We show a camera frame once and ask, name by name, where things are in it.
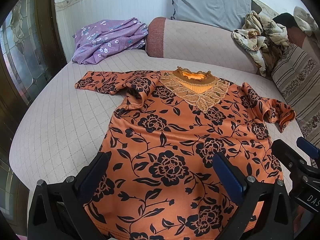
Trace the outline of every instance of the striped pillow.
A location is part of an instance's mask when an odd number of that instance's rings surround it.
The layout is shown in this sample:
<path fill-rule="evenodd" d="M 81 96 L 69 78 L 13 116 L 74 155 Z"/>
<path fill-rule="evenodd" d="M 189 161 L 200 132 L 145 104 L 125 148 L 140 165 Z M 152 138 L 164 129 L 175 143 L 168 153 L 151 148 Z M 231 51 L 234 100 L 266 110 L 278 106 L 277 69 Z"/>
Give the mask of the striped pillow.
<path fill-rule="evenodd" d="M 320 148 L 320 66 L 303 49 L 291 44 L 277 62 L 272 79 L 296 112 L 303 136 Z"/>

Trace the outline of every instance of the light blue pillowcase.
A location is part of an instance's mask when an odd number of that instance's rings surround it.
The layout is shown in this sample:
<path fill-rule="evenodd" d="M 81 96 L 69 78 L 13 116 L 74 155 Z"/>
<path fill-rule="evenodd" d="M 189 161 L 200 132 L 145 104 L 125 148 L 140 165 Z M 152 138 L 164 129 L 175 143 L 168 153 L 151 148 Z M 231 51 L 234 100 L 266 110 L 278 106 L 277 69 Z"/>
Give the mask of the light blue pillowcase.
<path fill-rule="evenodd" d="M 172 20 L 202 23 L 234 31 L 251 13 L 251 0 L 172 0 Z"/>

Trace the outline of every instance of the stained glass window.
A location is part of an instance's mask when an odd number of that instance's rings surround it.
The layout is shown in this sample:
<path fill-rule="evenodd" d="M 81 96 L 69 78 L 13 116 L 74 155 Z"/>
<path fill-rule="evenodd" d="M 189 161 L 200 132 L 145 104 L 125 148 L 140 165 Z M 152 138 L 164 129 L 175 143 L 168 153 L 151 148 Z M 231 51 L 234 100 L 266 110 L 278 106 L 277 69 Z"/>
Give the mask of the stained glass window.
<path fill-rule="evenodd" d="M 12 81 L 27 105 L 52 78 L 36 32 L 34 0 L 19 0 L 0 27 L 0 44 Z"/>

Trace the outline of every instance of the orange floral shirt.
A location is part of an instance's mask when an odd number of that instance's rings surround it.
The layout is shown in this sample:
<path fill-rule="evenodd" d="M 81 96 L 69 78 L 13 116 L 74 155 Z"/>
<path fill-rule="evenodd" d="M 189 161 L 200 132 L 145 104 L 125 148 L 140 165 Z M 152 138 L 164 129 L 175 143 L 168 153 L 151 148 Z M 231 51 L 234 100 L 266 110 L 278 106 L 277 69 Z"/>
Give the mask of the orange floral shirt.
<path fill-rule="evenodd" d="M 290 106 L 261 98 L 208 73 L 89 71 L 75 87 L 104 94 L 127 88 L 100 152 L 106 174 L 85 210 L 116 239 L 215 239 L 237 206 L 212 168 L 223 152 L 245 176 L 282 179 L 264 119 L 280 131 L 295 118 Z M 254 227 L 258 204 L 247 230 Z"/>

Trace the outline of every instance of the purple floral cloth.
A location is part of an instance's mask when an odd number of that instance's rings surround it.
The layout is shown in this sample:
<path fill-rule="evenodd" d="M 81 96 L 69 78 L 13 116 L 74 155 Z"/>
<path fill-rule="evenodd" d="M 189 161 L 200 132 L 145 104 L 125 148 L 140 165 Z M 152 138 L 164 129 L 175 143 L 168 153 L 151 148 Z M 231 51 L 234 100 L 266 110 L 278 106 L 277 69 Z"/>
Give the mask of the purple floral cloth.
<path fill-rule="evenodd" d="M 146 24 L 137 18 L 101 20 L 81 28 L 73 36 L 76 51 L 71 60 L 78 64 L 97 64 L 122 50 L 142 47 L 147 34 Z"/>

